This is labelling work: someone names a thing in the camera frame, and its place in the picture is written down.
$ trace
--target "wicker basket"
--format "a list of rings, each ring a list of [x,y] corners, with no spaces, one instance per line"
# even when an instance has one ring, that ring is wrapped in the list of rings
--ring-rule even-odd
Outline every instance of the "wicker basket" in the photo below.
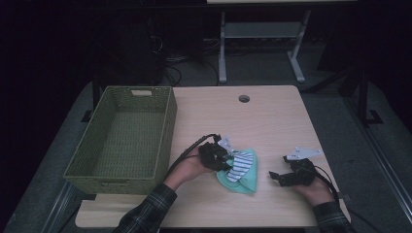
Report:
[[[167,172],[172,87],[108,86],[64,178],[86,193],[149,194]]]

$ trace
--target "wooden table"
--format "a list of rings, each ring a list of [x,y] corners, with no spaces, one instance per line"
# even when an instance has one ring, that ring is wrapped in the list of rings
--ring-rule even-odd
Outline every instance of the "wooden table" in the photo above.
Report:
[[[216,86],[175,87],[178,113],[170,163],[200,137],[229,136],[237,150],[257,154],[257,192],[233,193],[216,174],[204,174],[185,183],[163,223],[168,227],[310,227],[316,226],[311,207],[289,187],[280,187],[268,171],[285,174],[283,156],[295,147],[322,149],[296,87]],[[250,102],[238,97],[248,95]],[[324,155],[311,158],[334,178]],[[80,227],[116,227],[120,218],[144,196],[98,194],[83,201],[76,224]],[[345,215],[347,210],[341,202]]]

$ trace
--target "shirt sleeve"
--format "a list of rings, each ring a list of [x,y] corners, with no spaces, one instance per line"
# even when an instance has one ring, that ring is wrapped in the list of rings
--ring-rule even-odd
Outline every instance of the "shirt sleeve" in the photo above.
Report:
[[[166,184],[158,185],[142,204],[121,218],[114,232],[156,232],[176,198]]]
[[[313,211],[323,233],[356,232],[336,202],[326,202],[318,205],[313,208]]]

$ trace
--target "gray floor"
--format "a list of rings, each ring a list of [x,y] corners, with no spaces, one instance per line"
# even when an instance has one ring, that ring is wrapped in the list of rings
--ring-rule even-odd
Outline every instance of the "gray floor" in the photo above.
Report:
[[[298,83],[285,54],[288,48],[288,45],[281,45],[270,52],[228,56],[228,81],[225,85],[292,84],[304,89],[331,75],[316,70],[323,45],[305,44],[298,60],[307,82]],[[216,55],[208,56],[206,60],[217,68]],[[174,67],[182,72],[181,86],[215,85],[217,82],[216,73],[210,65],[185,62]],[[169,82],[165,79],[162,85],[169,85]],[[411,222],[377,162],[375,149],[366,140],[364,129],[354,117],[351,99],[337,94],[339,85],[340,82],[333,83],[316,94],[302,94],[302,98],[334,177],[346,196],[347,207],[367,218],[382,232],[412,232]],[[73,186],[64,186],[65,181],[62,179],[86,128],[86,123],[81,123],[81,119],[85,111],[91,109],[91,104],[89,84],[61,126],[5,232],[57,232],[82,199],[93,198]],[[382,92],[373,84],[370,86],[368,107],[376,110],[385,123],[371,125],[367,132],[376,138],[405,189],[412,193],[412,172],[409,169],[412,165],[411,134],[391,110]],[[63,187],[71,190],[67,203],[56,206],[63,207],[64,211],[60,216],[50,216],[50,212],[57,213],[53,205]],[[356,216],[352,216],[352,220],[358,232],[374,232]],[[53,221],[57,227],[46,231],[45,224],[48,222],[52,225]],[[81,229],[76,227],[72,217],[62,232],[111,232],[111,229]]]

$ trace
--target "white cloth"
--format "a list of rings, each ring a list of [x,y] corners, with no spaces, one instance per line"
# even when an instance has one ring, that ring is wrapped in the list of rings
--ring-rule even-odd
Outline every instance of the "white cloth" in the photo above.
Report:
[[[231,182],[239,181],[252,167],[254,157],[249,152],[233,152],[233,167],[227,172],[226,177]]]

